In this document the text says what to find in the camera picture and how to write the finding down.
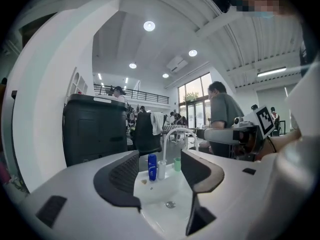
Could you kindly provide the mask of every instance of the air conditioner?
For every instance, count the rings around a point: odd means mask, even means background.
[[[176,56],[174,57],[166,67],[170,69],[171,73],[176,73],[183,67],[185,67],[188,64],[182,57]]]

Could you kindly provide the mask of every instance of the glass door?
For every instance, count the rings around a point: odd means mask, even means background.
[[[195,104],[195,123],[196,128],[202,128],[204,125],[204,103],[196,103]]]
[[[194,110],[195,105],[188,105],[188,127],[189,128],[195,128],[195,116],[194,116]]]

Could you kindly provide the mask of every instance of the recessed light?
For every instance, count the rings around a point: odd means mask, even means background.
[[[285,71],[286,69],[287,69],[286,67],[283,67],[283,68],[278,68],[278,69],[270,70],[270,71],[267,71],[267,72],[263,72],[263,73],[258,74],[257,77],[259,78],[259,77],[263,77],[263,76],[267,76],[267,75],[271,75],[271,74],[283,72],[283,71]]]
[[[146,31],[152,31],[156,28],[156,25],[152,22],[152,21],[146,21],[144,24],[143,24],[143,28],[146,30]]]
[[[191,50],[191,51],[189,51],[189,56],[190,57],[194,57],[194,56],[196,56],[197,55],[197,51],[196,50]]]
[[[132,69],[135,69],[135,68],[137,67],[137,65],[134,64],[134,63],[130,63],[130,64],[129,64],[129,67],[132,68]]]

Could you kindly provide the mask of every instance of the black chair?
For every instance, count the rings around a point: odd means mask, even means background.
[[[139,156],[161,152],[161,134],[153,135],[151,113],[138,113],[133,142],[139,151]]]

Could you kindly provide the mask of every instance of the railing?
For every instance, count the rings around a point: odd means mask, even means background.
[[[96,95],[112,96],[113,91],[111,90],[111,88],[112,87],[108,86],[108,85],[102,86],[102,85],[95,84],[94,85],[94,93]],[[158,95],[158,94],[154,94],[154,93],[149,93],[149,92],[144,92],[144,91],[139,91],[139,90],[131,90],[131,89],[124,89],[124,92],[125,92],[125,97],[127,97],[127,98],[169,104],[169,97],[166,97],[166,96],[162,96],[162,95]]]

